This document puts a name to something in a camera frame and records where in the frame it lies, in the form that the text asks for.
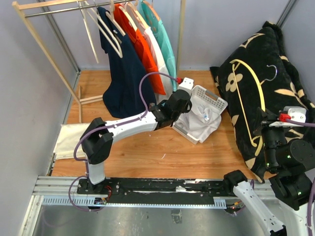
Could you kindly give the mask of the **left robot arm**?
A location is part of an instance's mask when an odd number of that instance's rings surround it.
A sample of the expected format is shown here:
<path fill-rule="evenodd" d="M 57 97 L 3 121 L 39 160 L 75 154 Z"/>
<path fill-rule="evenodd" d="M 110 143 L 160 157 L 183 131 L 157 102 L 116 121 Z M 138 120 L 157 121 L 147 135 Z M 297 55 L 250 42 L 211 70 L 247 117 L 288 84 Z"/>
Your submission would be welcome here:
<path fill-rule="evenodd" d="M 80 145 L 87 158 L 86 193 L 101 194 L 105 190 L 104 161 L 109 157 L 112 145 L 129 136 L 172 126 L 181 114 L 192 108 L 190 93 L 179 89 L 169 99 L 138 115 L 105 122 L 94 119 L 83 136 Z"/>

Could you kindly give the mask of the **sheer white t shirt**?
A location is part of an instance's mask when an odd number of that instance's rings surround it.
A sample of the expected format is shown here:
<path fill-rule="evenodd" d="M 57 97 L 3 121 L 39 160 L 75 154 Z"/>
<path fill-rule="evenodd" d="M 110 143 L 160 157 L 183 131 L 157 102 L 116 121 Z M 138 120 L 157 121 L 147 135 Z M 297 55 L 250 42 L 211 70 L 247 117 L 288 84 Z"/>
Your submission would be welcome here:
<path fill-rule="evenodd" d="M 205 103 L 192 102 L 188 113 L 181 114 L 175 122 L 181 129 L 203 143 L 221 123 L 221 115 Z"/>

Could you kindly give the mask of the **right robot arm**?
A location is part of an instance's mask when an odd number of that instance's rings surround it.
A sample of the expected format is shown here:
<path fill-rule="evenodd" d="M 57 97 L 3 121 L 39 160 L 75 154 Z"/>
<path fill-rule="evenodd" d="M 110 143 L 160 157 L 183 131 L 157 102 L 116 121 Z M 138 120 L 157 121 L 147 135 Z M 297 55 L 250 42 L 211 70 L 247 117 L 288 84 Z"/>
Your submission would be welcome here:
<path fill-rule="evenodd" d="M 285 222 L 279 220 L 258 197 L 248 179 L 236 170 L 224 175 L 223 191 L 238 197 L 250 211 L 266 236 L 313 236 L 315 234 L 315 182 L 306 172 L 315 167 L 315 150 L 304 140 L 284 137 L 292 127 L 314 127 L 306 122 L 306 109 L 286 106 L 276 115 L 258 108 L 262 120 L 254 131 L 261 135 L 266 170 L 275 197 L 279 200 Z"/>

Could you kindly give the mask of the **yellow hanger with metal hook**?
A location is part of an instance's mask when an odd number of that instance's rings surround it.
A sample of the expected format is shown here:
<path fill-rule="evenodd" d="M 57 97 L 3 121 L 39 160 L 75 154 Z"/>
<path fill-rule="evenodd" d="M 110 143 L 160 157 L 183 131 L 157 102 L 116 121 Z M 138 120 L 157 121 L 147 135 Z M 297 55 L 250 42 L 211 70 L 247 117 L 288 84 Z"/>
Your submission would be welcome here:
<path fill-rule="evenodd" d="M 257 89 L 258 89 L 258 94 L 259 94 L 259 99 L 260 99 L 260 108 L 266 112 L 266 106 L 265 106 L 265 100 L 264 100 L 264 94 L 263 94 L 263 90 L 262 90 L 262 83 L 259 81 L 256 73 L 254 72 L 254 70 L 247 64 L 245 63 L 244 61 L 240 60 L 240 59 L 234 59 L 230 62 L 230 64 L 232 64 L 232 73 L 234 75 L 234 79 L 235 79 L 235 83 L 236 83 L 236 88 L 237 88 L 237 92 L 238 92 L 238 96 L 239 96 L 239 100 L 240 100 L 240 103 L 241 103 L 241 109 L 242 109 L 242 112 L 243 112 L 243 116 L 244 116 L 244 119 L 245 119 L 245 124 L 246 124 L 246 128 L 247 128 L 247 131 L 248 131 L 248 135 L 249 135 L 249 138 L 250 138 L 250 142 L 251 142 L 251 145 L 256 148 L 255 150 L 255 157 L 257 157 L 262 149 L 262 146 L 263 146 L 263 139 L 262 139 L 262 136 L 261 135 L 254 135 L 254 137 L 252 137 L 251 133 L 250 133 L 250 129 L 249 129 L 249 125 L 248 125 L 248 122 L 247 122 L 247 118 L 246 118 L 246 113 L 245 113 L 245 109 L 244 109 L 244 106 L 243 106 L 243 103 L 242 103 L 242 99 L 241 99 L 241 95 L 240 95 L 240 91 L 239 91 L 239 87 L 238 87 L 238 82 L 236 80 L 236 74 L 235 74 L 235 71 L 236 69 L 238 68 L 238 66 L 241 64 L 243 65 L 245 68 L 247 68 L 247 70 L 251 73 L 254 81 L 255 81 L 255 84 L 257 86 Z"/>

